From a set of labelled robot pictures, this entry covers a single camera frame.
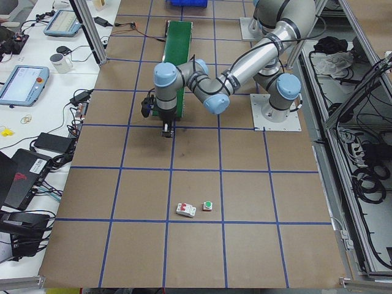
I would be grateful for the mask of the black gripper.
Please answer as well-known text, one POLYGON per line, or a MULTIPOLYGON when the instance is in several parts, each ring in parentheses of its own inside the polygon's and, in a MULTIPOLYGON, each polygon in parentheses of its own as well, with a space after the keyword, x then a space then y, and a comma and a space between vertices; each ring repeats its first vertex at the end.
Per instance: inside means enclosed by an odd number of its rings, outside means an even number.
POLYGON ((162 119, 162 135, 173 135, 173 123, 176 118, 176 109, 161 110, 160 118, 162 119))

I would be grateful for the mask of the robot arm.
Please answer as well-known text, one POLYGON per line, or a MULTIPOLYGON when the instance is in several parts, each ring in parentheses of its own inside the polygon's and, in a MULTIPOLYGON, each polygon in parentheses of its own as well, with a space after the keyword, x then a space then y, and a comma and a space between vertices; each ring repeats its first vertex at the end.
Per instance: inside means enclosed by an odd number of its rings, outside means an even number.
POLYGON ((162 120, 162 136, 172 137, 176 119, 177 92, 185 87, 212 114, 230 105, 229 97, 250 79, 268 93, 263 116, 274 123, 285 121, 301 92, 300 80, 279 69, 280 55, 302 41, 312 30, 316 17, 314 1, 254 1, 254 17, 263 37, 219 76, 212 79, 202 59, 178 66, 161 62, 154 68, 153 109, 162 120))

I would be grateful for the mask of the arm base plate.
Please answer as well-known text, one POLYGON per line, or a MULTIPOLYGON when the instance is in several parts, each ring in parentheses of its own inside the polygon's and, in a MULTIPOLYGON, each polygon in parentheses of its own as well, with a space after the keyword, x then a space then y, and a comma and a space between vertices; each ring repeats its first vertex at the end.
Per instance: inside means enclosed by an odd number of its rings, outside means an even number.
POLYGON ((254 18, 241 17, 239 23, 241 37, 244 41, 258 41, 262 38, 261 28, 254 18))
POLYGON ((270 105, 269 94, 251 94, 251 109, 256 131, 301 132, 301 124, 292 102, 289 110, 276 110, 270 105))

